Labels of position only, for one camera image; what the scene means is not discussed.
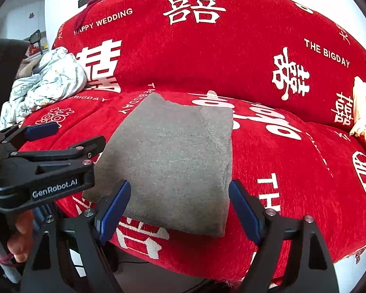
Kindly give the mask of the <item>person's left hand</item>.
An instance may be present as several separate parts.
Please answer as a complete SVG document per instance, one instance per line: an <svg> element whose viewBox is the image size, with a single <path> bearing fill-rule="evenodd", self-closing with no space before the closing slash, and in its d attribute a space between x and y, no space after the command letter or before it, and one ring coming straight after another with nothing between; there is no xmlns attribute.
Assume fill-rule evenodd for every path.
<svg viewBox="0 0 366 293"><path fill-rule="evenodd" d="M28 260L33 246L33 213L31 210L19 213L14 220L15 233L9 238L7 247L19 263Z"/></svg>

